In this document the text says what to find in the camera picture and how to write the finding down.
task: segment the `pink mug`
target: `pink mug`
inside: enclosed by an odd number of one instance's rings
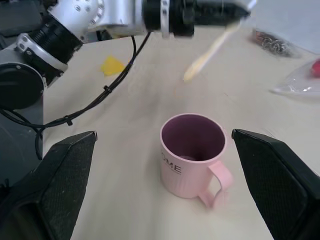
[[[174,195],[199,197],[208,207],[233,183],[233,176],[221,162],[227,137],[222,127],[211,119],[193,113],[170,118],[161,129],[161,177]],[[220,190],[208,191],[215,176]]]

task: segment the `mug rim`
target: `mug rim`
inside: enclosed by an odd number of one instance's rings
[[[164,143],[163,137],[162,137],[162,133],[163,133],[163,130],[164,130],[165,126],[173,119],[176,119],[176,118],[181,117],[181,116],[188,116],[188,115],[198,116],[198,117],[202,117],[202,118],[208,119],[209,121],[213,122],[214,124],[216,124],[220,128],[220,130],[221,130],[221,132],[223,134],[223,137],[224,137],[224,146],[223,146],[223,149],[221,150],[221,152],[217,156],[215,156],[215,157],[213,157],[211,159],[208,159],[208,160],[204,160],[204,161],[191,161],[191,160],[184,159],[184,158],[174,154],[172,151],[169,150],[169,148],[167,148],[167,146]],[[215,160],[220,158],[225,153],[225,151],[227,149],[227,143],[228,143],[227,135],[226,135],[226,132],[224,131],[223,127],[219,123],[217,123],[216,121],[212,120],[211,118],[209,118],[207,116],[204,116],[204,115],[201,115],[201,114],[198,114],[198,113],[182,113],[182,114],[178,114],[178,115],[175,115],[175,116],[169,118],[161,127],[160,140],[161,140],[162,146],[164,147],[164,149],[169,154],[171,154],[176,159],[179,159],[179,160],[181,160],[183,162],[192,163],[192,164],[207,164],[207,163],[210,163],[210,162],[214,162]]]

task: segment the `black cable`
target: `black cable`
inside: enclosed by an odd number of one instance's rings
[[[35,152],[36,155],[38,157],[39,160],[42,160],[42,154],[39,148],[39,139],[42,139],[42,133],[45,129],[47,128],[52,128],[52,127],[56,127],[59,125],[63,125],[65,123],[67,123],[69,126],[72,125],[72,120],[74,120],[75,118],[79,117],[80,115],[84,114],[85,112],[89,111],[90,109],[96,107],[98,104],[100,104],[104,99],[106,99],[107,96],[109,96],[109,94],[117,87],[119,86],[119,84],[125,79],[125,77],[128,75],[130,69],[132,68],[132,65],[135,61],[135,59],[137,58],[137,56],[140,54],[140,52],[142,51],[142,49],[144,48],[144,46],[146,45],[149,37],[150,37],[150,32],[146,35],[146,37],[144,38],[141,46],[139,47],[139,49],[137,50],[137,44],[136,44],[136,40],[134,36],[131,36],[132,39],[132,44],[133,44],[133,55],[131,60],[129,61],[129,63],[127,64],[127,66],[125,67],[125,69],[120,73],[120,75],[113,81],[113,83],[108,87],[105,86],[104,87],[104,92],[102,92],[95,100],[93,100],[87,107],[76,111],[70,115],[67,115],[65,117],[56,119],[54,121],[51,121],[47,124],[44,125],[40,125],[40,124],[32,124],[30,123],[26,118],[24,118],[22,115],[12,111],[12,110],[8,110],[5,109],[3,107],[0,106],[0,114],[2,114],[4,117],[8,118],[9,120],[20,124],[22,126],[25,127],[29,127],[32,128],[35,132],[36,132],[36,136],[35,136]],[[12,113],[13,115],[15,115],[16,117],[20,118],[16,119],[15,117],[11,116],[10,114],[8,114],[6,111]]]

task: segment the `printed text on mug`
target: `printed text on mug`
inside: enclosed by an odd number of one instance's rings
[[[165,156],[165,154],[164,154],[163,152],[161,153],[161,155],[162,155],[162,160],[165,162],[165,164],[166,164],[169,168],[171,168],[172,171],[174,171],[174,172],[177,173],[177,174],[181,174],[182,167],[177,166],[177,165],[173,164],[172,162],[170,162],[170,161],[168,160],[168,158],[166,158],[166,156]]]

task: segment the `mug handle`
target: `mug handle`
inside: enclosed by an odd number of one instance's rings
[[[218,179],[221,188],[215,196],[208,189],[200,193],[198,196],[207,208],[213,208],[215,205],[215,200],[233,184],[234,177],[221,161],[215,162],[208,168]]]

